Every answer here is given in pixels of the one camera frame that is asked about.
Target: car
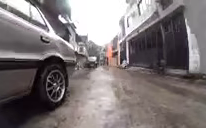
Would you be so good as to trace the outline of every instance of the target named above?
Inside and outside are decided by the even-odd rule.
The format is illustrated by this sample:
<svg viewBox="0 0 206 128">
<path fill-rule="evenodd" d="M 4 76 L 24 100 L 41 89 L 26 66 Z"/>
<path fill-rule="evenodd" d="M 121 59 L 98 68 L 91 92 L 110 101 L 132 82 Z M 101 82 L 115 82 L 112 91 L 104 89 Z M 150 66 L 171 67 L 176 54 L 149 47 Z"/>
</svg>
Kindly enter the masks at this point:
<svg viewBox="0 0 206 128">
<path fill-rule="evenodd" d="M 75 65 L 73 46 L 55 34 L 35 4 L 0 0 L 0 103 L 35 94 L 56 108 Z"/>
<path fill-rule="evenodd" d="M 96 56 L 90 56 L 88 57 L 87 63 L 86 63 L 88 68 L 97 68 L 97 57 Z"/>
</svg>

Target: wet road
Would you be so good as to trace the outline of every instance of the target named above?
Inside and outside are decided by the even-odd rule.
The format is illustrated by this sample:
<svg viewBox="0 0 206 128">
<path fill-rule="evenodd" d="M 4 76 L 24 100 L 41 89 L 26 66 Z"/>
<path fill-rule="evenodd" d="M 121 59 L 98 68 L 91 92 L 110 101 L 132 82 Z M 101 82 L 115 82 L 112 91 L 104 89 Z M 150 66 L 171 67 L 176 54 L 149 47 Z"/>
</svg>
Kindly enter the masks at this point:
<svg viewBox="0 0 206 128">
<path fill-rule="evenodd" d="M 206 86 L 99 67 L 77 71 L 49 112 L 23 98 L 0 106 L 0 128 L 206 128 Z"/>
</svg>

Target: white wall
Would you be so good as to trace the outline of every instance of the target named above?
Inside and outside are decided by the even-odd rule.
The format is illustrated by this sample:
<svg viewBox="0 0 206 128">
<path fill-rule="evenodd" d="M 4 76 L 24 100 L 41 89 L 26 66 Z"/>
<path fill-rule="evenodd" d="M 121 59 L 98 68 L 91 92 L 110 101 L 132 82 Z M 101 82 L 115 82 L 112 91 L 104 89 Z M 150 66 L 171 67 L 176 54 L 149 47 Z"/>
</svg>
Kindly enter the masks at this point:
<svg viewBox="0 0 206 128">
<path fill-rule="evenodd" d="M 206 74 L 206 0 L 184 0 L 185 18 L 193 38 L 198 44 L 200 73 Z"/>
</svg>

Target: building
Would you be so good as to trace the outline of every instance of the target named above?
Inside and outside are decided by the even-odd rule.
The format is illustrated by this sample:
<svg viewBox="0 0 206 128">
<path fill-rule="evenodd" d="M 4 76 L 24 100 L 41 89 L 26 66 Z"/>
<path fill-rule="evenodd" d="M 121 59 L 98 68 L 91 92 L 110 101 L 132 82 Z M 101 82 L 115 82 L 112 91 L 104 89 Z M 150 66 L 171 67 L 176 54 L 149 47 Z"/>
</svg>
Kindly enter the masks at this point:
<svg viewBox="0 0 206 128">
<path fill-rule="evenodd" d="M 131 66 L 206 75 L 206 0 L 126 2 L 119 42 Z"/>
<path fill-rule="evenodd" d="M 120 65 L 119 35 L 116 35 L 112 41 L 107 44 L 107 61 L 109 66 Z"/>
</svg>

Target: window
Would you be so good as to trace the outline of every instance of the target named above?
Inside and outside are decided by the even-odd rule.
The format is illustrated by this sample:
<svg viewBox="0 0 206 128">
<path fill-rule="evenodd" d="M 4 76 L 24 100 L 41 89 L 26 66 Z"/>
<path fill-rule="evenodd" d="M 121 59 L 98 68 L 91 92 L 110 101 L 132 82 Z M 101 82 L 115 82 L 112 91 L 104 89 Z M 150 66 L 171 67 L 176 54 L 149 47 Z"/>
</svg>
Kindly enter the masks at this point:
<svg viewBox="0 0 206 128">
<path fill-rule="evenodd" d="M 0 7 L 14 13 L 15 15 L 29 21 L 30 3 L 25 0 L 0 0 Z"/>
<path fill-rule="evenodd" d="M 48 29 L 40 12 L 34 6 L 31 6 L 31 23 L 45 30 Z"/>
<path fill-rule="evenodd" d="M 172 3 L 173 3 L 173 0 L 161 0 L 162 9 L 165 10 Z"/>
<path fill-rule="evenodd" d="M 79 49 L 79 51 L 80 51 L 80 52 L 84 52 L 84 47 L 81 46 L 80 49 Z"/>
<path fill-rule="evenodd" d="M 139 13 L 139 16 L 141 16 L 142 15 L 142 12 L 141 12 L 141 3 L 139 2 L 138 4 L 137 4 L 137 8 L 138 8 L 138 13 Z"/>
<path fill-rule="evenodd" d="M 129 16 L 129 17 L 127 17 L 127 27 L 130 27 L 131 25 L 132 25 L 132 17 L 131 16 Z"/>
</svg>

